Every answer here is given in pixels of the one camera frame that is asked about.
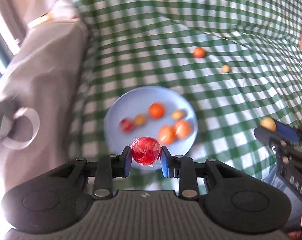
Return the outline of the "green white checkered cloth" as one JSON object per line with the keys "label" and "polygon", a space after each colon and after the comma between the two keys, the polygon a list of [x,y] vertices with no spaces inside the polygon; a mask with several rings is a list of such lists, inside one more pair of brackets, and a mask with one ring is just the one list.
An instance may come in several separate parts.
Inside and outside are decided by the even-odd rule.
{"label": "green white checkered cloth", "polygon": [[[108,152],[109,107],[158,85],[185,97],[199,130],[190,156],[255,178],[275,165],[254,137],[265,116],[302,125],[302,0],[73,0],[89,44],[73,108],[69,157]],[[206,51],[202,59],[193,50]],[[221,67],[231,71],[223,73]]]}

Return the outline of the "tan small fruit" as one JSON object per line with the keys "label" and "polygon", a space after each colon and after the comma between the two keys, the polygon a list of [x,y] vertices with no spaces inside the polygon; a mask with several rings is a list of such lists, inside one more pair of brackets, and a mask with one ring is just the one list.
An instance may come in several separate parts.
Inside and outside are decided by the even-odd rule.
{"label": "tan small fruit", "polygon": [[183,109],[177,109],[173,111],[173,113],[171,114],[172,119],[175,121],[179,121],[183,119],[185,116],[186,116],[186,112]]}
{"label": "tan small fruit", "polygon": [[231,71],[231,67],[229,65],[225,64],[221,67],[221,70],[223,73],[229,73]]}
{"label": "tan small fruit", "polygon": [[144,126],[147,122],[146,117],[143,114],[138,114],[134,118],[134,124],[135,126],[141,127]]}
{"label": "tan small fruit", "polygon": [[276,122],[271,117],[265,117],[261,120],[260,126],[264,127],[265,129],[268,129],[272,132],[276,132]]}

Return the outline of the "blue round plate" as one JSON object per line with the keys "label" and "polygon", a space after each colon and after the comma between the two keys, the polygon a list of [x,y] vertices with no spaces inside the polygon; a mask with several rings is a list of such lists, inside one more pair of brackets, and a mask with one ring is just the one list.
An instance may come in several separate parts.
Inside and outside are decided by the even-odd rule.
{"label": "blue round plate", "polygon": [[[148,115],[148,108],[152,103],[160,102],[165,107],[164,117],[153,120]],[[183,110],[185,119],[191,125],[191,133],[185,139],[178,139],[167,146],[171,155],[185,155],[193,146],[198,132],[198,122],[195,111],[190,103],[179,93],[160,86],[144,86],[135,88],[121,97],[108,109],[104,119],[104,136],[108,150],[112,154],[121,154],[125,146],[139,137],[158,138],[162,126],[173,126],[175,121],[171,114],[175,110]],[[123,132],[120,121],[124,118],[133,119],[143,114],[147,121],[142,127],[131,132]]]}

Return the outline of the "orange fruit front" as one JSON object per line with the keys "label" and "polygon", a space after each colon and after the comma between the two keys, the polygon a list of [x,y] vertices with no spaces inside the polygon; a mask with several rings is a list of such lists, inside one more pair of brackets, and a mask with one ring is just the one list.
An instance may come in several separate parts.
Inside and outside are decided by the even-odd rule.
{"label": "orange fruit front", "polygon": [[158,141],[161,145],[170,145],[175,142],[175,130],[172,126],[162,126],[158,132]]}

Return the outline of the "white orange label tag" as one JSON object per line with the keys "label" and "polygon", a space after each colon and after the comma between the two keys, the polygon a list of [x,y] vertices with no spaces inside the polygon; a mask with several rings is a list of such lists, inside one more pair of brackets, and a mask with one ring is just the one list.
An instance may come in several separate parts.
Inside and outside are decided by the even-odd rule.
{"label": "white orange label tag", "polygon": [[29,29],[32,29],[40,24],[47,23],[47,22],[52,22],[54,20],[54,17],[52,14],[49,12],[43,16],[40,16],[34,20],[32,20],[30,23],[27,24]]}

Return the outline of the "orange fruit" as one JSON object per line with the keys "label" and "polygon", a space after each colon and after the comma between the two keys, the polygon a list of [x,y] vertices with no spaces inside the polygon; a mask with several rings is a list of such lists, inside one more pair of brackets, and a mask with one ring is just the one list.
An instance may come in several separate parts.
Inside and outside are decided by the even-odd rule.
{"label": "orange fruit", "polygon": [[161,145],[170,145],[175,142],[175,130],[172,126],[162,126],[158,132],[158,141]]}
{"label": "orange fruit", "polygon": [[165,111],[164,105],[160,102],[155,102],[148,108],[148,114],[154,120],[161,119],[164,116]]}
{"label": "orange fruit", "polygon": [[202,59],[205,57],[205,55],[206,55],[206,51],[201,47],[197,47],[193,50],[193,56],[195,58]]}
{"label": "orange fruit", "polygon": [[191,131],[192,127],[190,123],[186,120],[179,120],[174,124],[175,136],[179,139],[186,139]]}

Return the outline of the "red fruit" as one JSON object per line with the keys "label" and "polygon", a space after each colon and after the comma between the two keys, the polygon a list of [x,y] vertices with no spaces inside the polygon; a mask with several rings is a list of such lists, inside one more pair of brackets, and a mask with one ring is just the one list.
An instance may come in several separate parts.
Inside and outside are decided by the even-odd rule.
{"label": "red fruit", "polygon": [[131,155],[140,166],[153,167],[161,156],[161,146],[152,137],[139,137],[131,143]]}
{"label": "red fruit", "polygon": [[123,133],[129,133],[135,128],[135,123],[130,118],[124,118],[120,121],[119,127]]}

